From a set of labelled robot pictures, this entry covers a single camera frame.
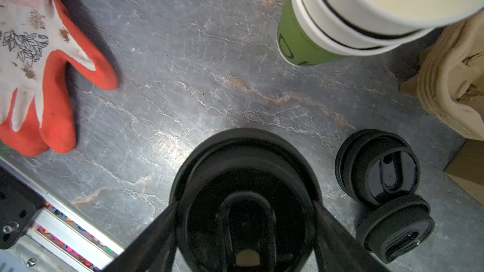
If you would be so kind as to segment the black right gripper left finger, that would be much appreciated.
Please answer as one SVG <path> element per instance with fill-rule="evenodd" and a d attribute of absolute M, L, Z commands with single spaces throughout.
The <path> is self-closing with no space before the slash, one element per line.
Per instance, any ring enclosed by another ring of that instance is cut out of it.
<path fill-rule="evenodd" d="M 170 204 L 104 271 L 171 271 L 177 248 L 176 211 Z"/>

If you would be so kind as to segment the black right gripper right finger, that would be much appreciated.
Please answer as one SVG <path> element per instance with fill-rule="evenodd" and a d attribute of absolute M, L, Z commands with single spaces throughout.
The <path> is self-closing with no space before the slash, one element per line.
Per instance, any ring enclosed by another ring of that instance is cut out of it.
<path fill-rule="evenodd" d="M 336 218 L 318 201 L 315 256 L 320 271 L 388 271 L 370 255 Z"/>

